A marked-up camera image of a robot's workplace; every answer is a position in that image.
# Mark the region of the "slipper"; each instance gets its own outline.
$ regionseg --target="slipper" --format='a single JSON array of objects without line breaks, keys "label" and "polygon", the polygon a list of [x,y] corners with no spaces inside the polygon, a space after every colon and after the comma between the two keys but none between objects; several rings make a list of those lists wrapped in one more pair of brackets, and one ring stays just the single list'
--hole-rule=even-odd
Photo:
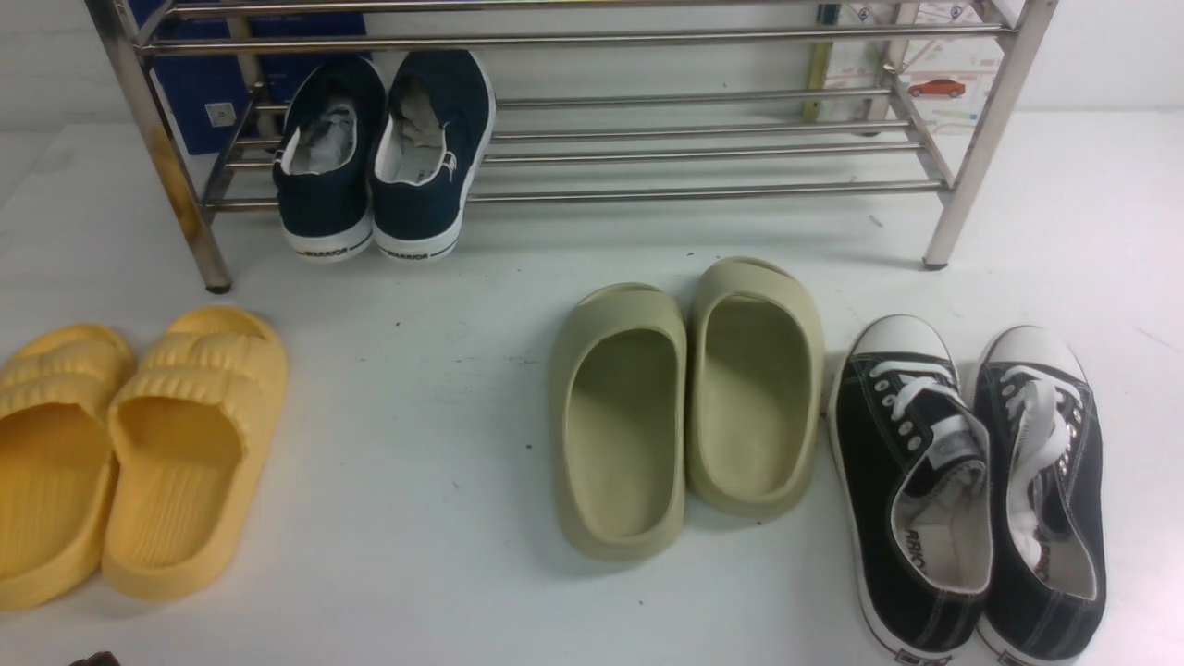
[{"label": "slipper", "polygon": [[230,563],[288,384],[279,335],[232,307],[168,328],[111,402],[120,482],[103,577],[149,600],[212,583]]},{"label": "slipper", "polygon": [[825,346],[813,299],[770,263],[726,258],[695,288],[691,338],[691,489],[727,513],[785,513],[815,454]]},{"label": "slipper", "polygon": [[114,331],[83,324],[0,369],[0,610],[44,603],[98,568],[118,469],[107,405],[135,367]]},{"label": "slipper", "polygon": [[597,559],[641,559],[682,530],[687,329],[648,284],[606,287],[568,315],[551,357],[559,524]]}]

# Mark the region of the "red car illustration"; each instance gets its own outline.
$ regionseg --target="red car illustration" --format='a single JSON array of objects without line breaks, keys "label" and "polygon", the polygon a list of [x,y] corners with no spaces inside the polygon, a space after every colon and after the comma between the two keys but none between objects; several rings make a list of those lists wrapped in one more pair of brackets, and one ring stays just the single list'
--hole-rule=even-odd
[{"label": "red car illustration", "polygon": [[928,83],[918,83],[908,89],[908,94],[913,97],[920,97],[921,95],[940,95],[942,97],[952,97],[957,100],[966,94],[966,84],[958,83],[957,81],[950,81],[948,78],[938,78]]}]

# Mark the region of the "black canvas sneaker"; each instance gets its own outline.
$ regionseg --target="black canvas sneaker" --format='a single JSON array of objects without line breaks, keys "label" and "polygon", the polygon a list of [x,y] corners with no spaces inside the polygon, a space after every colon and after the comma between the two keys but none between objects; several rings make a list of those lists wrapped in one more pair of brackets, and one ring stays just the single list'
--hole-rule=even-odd
[{"label": "black canvas sneaker", "polygon": [[494,132],[497,103],[468,51],[413,51],[399,66],[374,153],[375,239],[398,261],[445,257]]},{"label": "black canvas sneaker", "polygon": [[897,664],[948,664],[991,576],[990,449],[927,324],[864,329],[835,379],[830,441],[863,619]]},{"label": "black canvas sneaker", "polygon": [[284,238],[308,261],[347,260],[373,239],[366,171],[385,96],[369,60],[345,57],[314,70],[288,105],[271,178]]},{"label": "black canvas sneaker", "polygon": [[1069,347],[1035,326],[999,334],[977,374],[996,546],[979,633],[999,664],[1068,664],[1106,607],[1094,392]]}]

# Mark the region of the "stainless steel shoe rack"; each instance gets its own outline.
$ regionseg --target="stainless steel shoe rack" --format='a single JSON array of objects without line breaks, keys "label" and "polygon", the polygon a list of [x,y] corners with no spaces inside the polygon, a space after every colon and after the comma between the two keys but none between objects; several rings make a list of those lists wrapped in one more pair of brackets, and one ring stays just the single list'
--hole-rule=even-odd
[{"label": "stainless steel shoe rack", "polygon": [[[694,187],[675,190],[618,190],[581,192],[503,192],[474,194],[472,203],[604,203],[728,199],[755,197],[809,197],[826,194],[884,194],[933,193],[944,205],[944,212],[924,257],[928,269],[944,268],[954,249],[974,198],[978,196],[987,168],[999,145],[1008,120],[1015,109],[1021,88],[1056,11],[1058,0],[1025,0],[1022,9],[1012,11],[1006,0],[972,2],[983,19],[982,24],[918,25],[914,24],[918,4],[886,2],[896,6],[894,25],[857,27],[794,27],[718,31],[619,32],[619,33],[545,33],[514,36],[456,36],[456,37],[348,37],[348,38],[255,38],[246,19],[310,14],[321,12],[474,12],[494,9],[568,9],[604,8],[629,11],[631,7],[690,7],[817,4],[818,0],[225,0],[200,4],[168,0],[142,26],[137,26],[127,0],[86,0],[95,27],[123,94],[131,107],[131,115],[148,147],[156,173],[160,175],[178,224],[193,252],[206,288],[215,294],[230,290],[232,280],[221,252],[210,231],[218,213],[276,210],[275,199],[227,199],[231,179],[240,171],[266,171],[270,160],[244,159],[252,149],[269,149],[278,145],[275,115],[285,107],[268,98],[266,87],[257,56],[271,53],[318,53],[375,50],[423,49],[525,49],[525,47],[609,47],[661,46],[689,44],[735,44],[762,41],[837,41],[874,40],[883,43],[882,69],[876,84],[866,89],[845,90],[785,90],[761,92],[727,92],[714,95],[668,95],[635,97],[498,100],[500,110],[514,109],[580,109],[597,107],[643,107],[682,104],[728,104],[757,101],[800,102],[818,98],[861,98],[867,101],[866,120],[857,122],[781,123],[774,126],[733,124],[726,127],[691,127],[668,129],[565,130],[510,133],[497,132],[494,142],[551,143],[559,141],[604,141],[606,145],[632,140],[668,140],[696,137],[753,137],[771,135],[850,134],[869,135],[899,132],[905,141],[861,141],[834,145],[803,145],[780,147],[742,147],[728,149],[678,151],[604,151],[596,153],[547,153],[546,155],[496,154],[485,158],[485,166],[511,165],[587,165],[619,162],[669,162],[682,160],[810,158],[824,155],[860,155],[882,153],[915,153],[924,167],[926,180],[882,182],[834,182],[815,185],[760,185],[739,187]],[[174,21],[198,18],[223,18],[227,21],[229,39],[169,39],[162,37],[166,26]],[[910,39],[995,39],[1004,57],[971,147],[958,173],[942,159],[933,137],[918,115],[916,108],[897,79],[905,50]],[[194,188],[173,132],[167,121],[160,91],[153,83],[152,70],[157,58],[206,55],[236,55],[244,81],[250,85],[250,103],[238,115],[233,139],[214,162],[202,192]],[[888,120],[888,109],[896,120]],[[249,137],[244,127],[255,124],[263,137]]]}]

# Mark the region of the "box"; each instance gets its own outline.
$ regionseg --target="box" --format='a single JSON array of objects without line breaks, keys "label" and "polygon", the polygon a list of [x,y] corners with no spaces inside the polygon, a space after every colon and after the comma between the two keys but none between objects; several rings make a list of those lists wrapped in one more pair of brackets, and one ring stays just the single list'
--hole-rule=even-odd
[{"label": "box", "polygon": [[[163,0],[129,0],[142,23]],[[347,37],[366,34],[361,14],[307,14],[249,21],[256,37]],[[181,21],[168,33],[175,39],[226,39],[223,19]],[[259,58],[274,101],[287,102],[301,82],[333,55],[264,56]],[[181,139],[191,155],[218,153],[230,141],[238,114],[246,105],[246,84],[236,56],[161,57],[156,79],[168,98]]]}]

